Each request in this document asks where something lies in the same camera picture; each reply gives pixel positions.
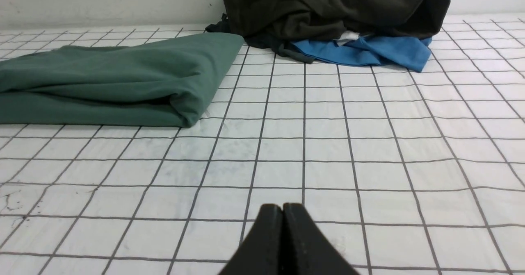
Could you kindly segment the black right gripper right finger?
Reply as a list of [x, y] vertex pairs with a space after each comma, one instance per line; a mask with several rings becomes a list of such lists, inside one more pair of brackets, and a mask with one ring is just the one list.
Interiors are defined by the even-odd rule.
[[326, 239], [306, 208], [283, 205], [283, 275], [357, 275], [358, 271]]

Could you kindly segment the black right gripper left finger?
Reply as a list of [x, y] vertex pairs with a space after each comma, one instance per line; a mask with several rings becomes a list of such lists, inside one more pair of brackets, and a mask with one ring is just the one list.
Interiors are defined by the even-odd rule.
[[277, 275], [282, 225], [282, 209], [278, 205], [263, 204], [248, 235], [220, 274]]

